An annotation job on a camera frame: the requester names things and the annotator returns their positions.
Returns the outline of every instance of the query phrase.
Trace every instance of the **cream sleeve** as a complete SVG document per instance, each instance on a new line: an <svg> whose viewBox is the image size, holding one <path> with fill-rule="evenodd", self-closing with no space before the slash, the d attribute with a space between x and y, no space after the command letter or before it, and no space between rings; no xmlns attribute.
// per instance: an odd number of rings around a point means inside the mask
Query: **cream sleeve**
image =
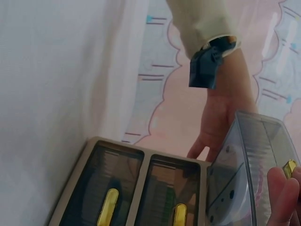
<svg viewBox="0 0 301 226"><path fill-rule="evenodd" d="M237 29L225 7L224 0L166 0L173 23L180 31L186 56L191 59L208 42L223 36L236 36L234 49L240 47Z"/></svg>

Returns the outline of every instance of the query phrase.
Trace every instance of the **hand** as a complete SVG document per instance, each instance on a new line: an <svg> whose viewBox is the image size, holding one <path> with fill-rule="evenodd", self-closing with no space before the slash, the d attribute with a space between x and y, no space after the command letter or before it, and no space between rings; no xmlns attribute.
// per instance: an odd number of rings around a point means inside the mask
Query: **hand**
<svg viewBox="0 0 301 226"><path fill-rule="evenodd" d="M206 161L213 161L221 148L227 132L234 120L236 110L257 112L252 97L216 95L215 90L208 92L203 111L200 134L187 157L196 159L203 149L210 148Z"/></svg>
<svg viewBox="0 0 301 226"><path fill-rule="evenodd" d="M197 158L203 149L210 148L207 161L213 161L232 124L235 111L256 113L251 81L241 49L224 58L216 76L216 89L207 90L201 131L187 157Z"/></svg>
<svg viewBox="0 0 301 226"><path fill-rule="evenodd" d="M293 178L286 179L281 168L269 170L268 187L272 214L267 226L300 226L300 172L301 168L297 167Z"/></svg>

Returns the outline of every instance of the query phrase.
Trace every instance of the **wrist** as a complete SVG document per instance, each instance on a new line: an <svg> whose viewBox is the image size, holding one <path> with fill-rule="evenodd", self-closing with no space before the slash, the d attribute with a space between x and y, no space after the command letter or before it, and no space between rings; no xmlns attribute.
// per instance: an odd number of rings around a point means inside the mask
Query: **wrist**
<svg viewBox="0 0 301 226"><path fill-rule="evenodd" d="M224 58L216 75L216 88L207 89L208 96L253 99L248 68L241 49Z"/></svg>

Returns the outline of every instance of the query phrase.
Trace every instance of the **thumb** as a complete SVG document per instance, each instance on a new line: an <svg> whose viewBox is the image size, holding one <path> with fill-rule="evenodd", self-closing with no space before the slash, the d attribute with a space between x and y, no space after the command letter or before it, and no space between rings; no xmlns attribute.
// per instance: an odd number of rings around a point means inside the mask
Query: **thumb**
<svg viewBox="0 0 301 226"><path fill-rule="evenodd" d="M204 150L204 148L205 148L205 145L201 141L201 137L199 135L198 138L196 139L196 141L194 142L194 144L192 145L191 149L189 150L189 152L187 154L187 158L190 158L190 159L198 158L198 156L201 154L201 152Z"/></svg>
<svg viewBox="0 0 301 226"><path fill-rule="evenodd" d="M296 209L299 196L299 183L296 179L290 178L278 197L267 226L289 226L292 215Z"/></svg>

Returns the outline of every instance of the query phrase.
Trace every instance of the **yellow handle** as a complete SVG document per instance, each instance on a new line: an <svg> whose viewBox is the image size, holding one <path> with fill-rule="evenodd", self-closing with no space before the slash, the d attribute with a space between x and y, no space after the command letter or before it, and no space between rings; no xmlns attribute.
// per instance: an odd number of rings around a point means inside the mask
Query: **yellow handle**
<svg viewBox="0 0 301 226"><path fill-rule="evenodd" d="M178 204L175 207L174 226L185 226L187 207L184 204Z"/></svg>
<svg viewBox="0 0 301 226"><path fill-rule="evenodd" d="M119 191L115 188L111 188L107 192L107 196L105 197L102 211L100 212L97 221L97 226L110 226L118 196L119 196Z"/></svg>
<svg viewBox="0 0 301 226"><path fill-rule="evenodd" d="M282 169L283 169L284 174L285 174L287 179L292 177L293 169L295 169L296 166L297 166L297 163L294 160L289 160L284 165L284 167Z"/></svg>

